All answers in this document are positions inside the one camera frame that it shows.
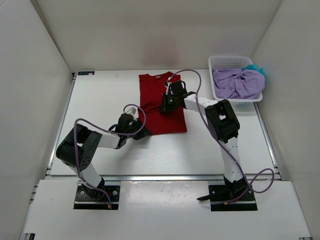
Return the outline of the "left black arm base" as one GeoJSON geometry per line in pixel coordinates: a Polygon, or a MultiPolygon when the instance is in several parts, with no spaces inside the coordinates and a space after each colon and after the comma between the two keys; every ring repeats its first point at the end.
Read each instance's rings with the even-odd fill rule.
{"type": "Polygon", "coordinates": [[[121,186],[119,184],[105,184],[104,191],[108,194],[110,201],[103,192],[79,183],[73,208],[75,210],[118,210],[121,186]]]}

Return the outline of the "teal t shirt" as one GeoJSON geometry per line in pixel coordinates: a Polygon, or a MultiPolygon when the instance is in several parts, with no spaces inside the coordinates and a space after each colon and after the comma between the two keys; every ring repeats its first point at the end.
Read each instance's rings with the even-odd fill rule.
{"type": "Polygon", "coordinates": [[[266,74],[264,69],[259,68],[255,64],[249,64],[246,67],[242,68],[242,72],[244,73],[243,81],[246,83],[258,81],[258,82],[266,82],[266,74]]]}

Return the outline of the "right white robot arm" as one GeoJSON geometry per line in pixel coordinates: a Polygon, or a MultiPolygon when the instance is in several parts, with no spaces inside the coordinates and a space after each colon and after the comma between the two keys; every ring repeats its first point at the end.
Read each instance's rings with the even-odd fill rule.
{"type": "Polygon", "coordinates": [[[192,110],[200,114],[209,133],[220,145],[224,164],[224,179],[226,183],[224,193],[230,200],[238,199],[242,193],[242,186],[237,183],[242,180],[238,151],[238,135],[240,123],[236,114],[226,99],[221,101],[211,100],[197,96],[194,91],[187,91],[182,80],[164,84],[166,90],[162,94],[160,112],[170,113],[179,108],[192,110]]]}

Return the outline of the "white plastic basket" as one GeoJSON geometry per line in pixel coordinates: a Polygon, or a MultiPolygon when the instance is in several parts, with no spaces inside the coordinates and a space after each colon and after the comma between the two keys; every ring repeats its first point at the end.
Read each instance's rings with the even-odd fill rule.
{"type": "Polygon", "coordinates": [[[214,87],[213,69],[217,68],[245,68],[252,65],[251,58],[239,55],[213,55],[208,58],[209,77],[211,82],[213,98],[221,101],[222,98],[217,97],[214,87]]]}

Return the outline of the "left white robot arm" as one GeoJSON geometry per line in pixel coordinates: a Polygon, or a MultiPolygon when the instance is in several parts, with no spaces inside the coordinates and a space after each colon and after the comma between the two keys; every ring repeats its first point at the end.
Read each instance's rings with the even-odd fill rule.
{"type": "Polygon", "coordinates": [[[100,200],[105,194],[105,182],[92,164],[97,149],[118,150],[128,139],[138,141],[151,134],[132,113],[121,114],[118,122],[104,133],[77,123],[59,144],[55,155],[77,174],[82,185],[87,188],[87,194],[93,200],[100,200]]]}

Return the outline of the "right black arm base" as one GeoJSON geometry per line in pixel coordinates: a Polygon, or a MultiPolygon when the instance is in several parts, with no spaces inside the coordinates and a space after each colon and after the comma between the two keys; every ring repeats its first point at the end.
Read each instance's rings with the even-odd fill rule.
{"type": "Polygon", "coordinates": [[[208,194],[197,198],[209,201],[212,212],[248,212],[257,211],[254,193],[247,187],[232,192],[226,185],[209,185],[208,194]]]}

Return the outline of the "lilac t shirt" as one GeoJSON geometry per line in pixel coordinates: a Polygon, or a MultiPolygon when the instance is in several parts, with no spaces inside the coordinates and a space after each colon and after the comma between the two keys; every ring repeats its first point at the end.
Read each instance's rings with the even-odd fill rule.
{"type": "Polygon", "coordinates": [[[265,77],[254,69],[216,68],[212,70],[216,97],[220,99],[256,99],[265,88],[265,77]]]}

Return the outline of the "dark blue label sticker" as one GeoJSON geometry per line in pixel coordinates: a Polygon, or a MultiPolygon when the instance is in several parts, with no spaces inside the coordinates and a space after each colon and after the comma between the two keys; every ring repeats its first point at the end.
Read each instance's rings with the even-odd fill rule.
{"type": "Polygon", "coordinates": [[[93,76],[95,71],[79,71],[77,73],[78,76],[93,76]]]}

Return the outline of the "red t shirt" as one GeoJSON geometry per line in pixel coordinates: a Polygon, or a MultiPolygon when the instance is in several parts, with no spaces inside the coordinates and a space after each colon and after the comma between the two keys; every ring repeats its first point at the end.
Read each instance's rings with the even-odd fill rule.
{"type": "Polygon", "coordinates": [[[151,134],[186,133],[187,126],[182,107],[173,112],[160,112],[163,94],[166,92],[166,80],[173,77],[170,82],[174,83],[179,81],[181,76],[168,71],[159,75],[140,74],[138,77],[140,107],[143,109],[143,112],[139,111],[138,114],[142,122],[146,119],[145,127],[151,134]]]}

